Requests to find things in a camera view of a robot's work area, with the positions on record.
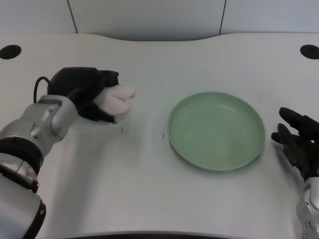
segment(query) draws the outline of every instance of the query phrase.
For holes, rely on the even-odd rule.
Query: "plate rim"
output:
[[[169,131],[169,127],[170,127],[170,122],[171,122],[171,118],[172,118],[172,114],[173,112],[176,110],[176,108],[182,104],[184,101],[186,101],[187,99],[191,98],[191,97],[194,97],[194,96],[197,96],[197,95],[202,95],[202,94],[219,94],[219,95],[226,95],[226,96],[230,96],[230,97],[233,97],[233,98],[236,98],[237,100],[240,100],[242,102],[244,102],[245,104],[247,104],[250,108],[253,109],[253,111],[257,114],[258,118],[260,119],[261,123],[262,123],[262,127],[263,127],[263,141],[262,141],[262,146],[260,147],[260,149],[254,154],[254,156],[252,157],[251,160],[241,164],[241,165],[238,165],[238,166],[235,166],[235,167],[232,167],[232,168],[227,168],[227,169],[222,169],[222,168],[210,168],[210,167],[205,167],[203,165],[200,165],[200,164],[197,164],[197,163],[194,163],[192,161],[189,161],[181,152],[179,152],[176,148],[176,146],[173,144],[173,140],[171,139],[171,135],[170,135],[170,131]],[[210,170],[210,171],[230,171],[230,170],[234,170],[234,169],[237,169],[237,168],[241,168],[249,163],[251,163],[252,161],[254,161],[260,154],[261,152],[264,150],[265,148],[265,143],[266,143],[266,128],[265,128],[265,124],[264,124],[264,121],[263,119],[261,118],[260,114],[258,113],[258,111],[252,107],[249,103],[247,103],[245,100],[239,98],[239,97],[236,97],[234,95],[231,95],[231,94],[228,94],[228,93],[224,93],[224,92],[218,92],[218,91],[205,91],[205,92],[199,92],[199,93],[195,93],[193,95],[190,95],[190,96],[187,96],[186,98],[182,99],[181,101],[179,101],[175,106],[174,108],[171,110],[170,114],[169,114],[169,117],[168,117],[168,122],[167,122],[167,134],[168,134],[168,139],[169,139],[169,142],[170,144],[172,145],[173,149],[179,154],[179,156],[181,156],[184,160],[186,160],[188,163],[192,164],[192,165],[195,165],[199,168],[202,168],[202,169],[206,169],[206,170]]]

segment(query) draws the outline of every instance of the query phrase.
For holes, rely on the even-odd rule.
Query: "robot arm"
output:
[[[61,141],[77,115],[114,122],[92,100],[118,85],[118,73],[95,68],[64,68],[54,75],[48,95],[0,132],[0,238],[33,239],[46,209],[36,194],[37,175],[53,144]]]
[[[271,138],[284,146],[283,152],[291,166],[300,171],[304,188],[297,204],[297,216],[303,227],[303,239],[319,238],[319,123],[288,108],[280,108],[279,115],[298,130],[291,134],[278,124],[278,132]]]
[[[68,98],[47,95],[0,132],[0,238],[37,235],[45,217],[45,205],[36,194],[37,175],[43,158],[66,136],[77,114]]]

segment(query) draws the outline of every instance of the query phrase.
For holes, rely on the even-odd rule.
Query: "green plate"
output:
[[[181,101],[168,121],[168,137],[188,162],[210,170],[231,170],[254,160],[265,144],[258,113],[243,100],[205,92]]]

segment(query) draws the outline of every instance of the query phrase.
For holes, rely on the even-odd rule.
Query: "black cable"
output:
[[[36,82],[35,82],[34,91],[33,91],[33,102],[34,103],[36,103],[36,92],[38,90],[38,85],[39,85],[41,80],[45,80],[48,83],[49,87],[51,86],[51,82],[45,76],[41,76],[39,79],[37,79]]]

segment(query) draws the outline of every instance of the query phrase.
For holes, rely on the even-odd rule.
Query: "white table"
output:
[[[2,35],[0,127],[32,103],[35,80],[63,67],[120,73],[137,95],[127,121],[83,119],[46,157],[39,195],[47,216],[39,239],[118,231],[180,231],[247,239],[299,239],[296,204],[303,181],[270,139],[280,107],[319,120],[319,60],[300,54],[319,34],[230,34],[189,42],[130,42],[89,34]],[[45,83],[39,93],[45,94]],[[184,97],[226,92],[264,120],[261,157],[231,172],[208,172],[180,159],[166,120]]]

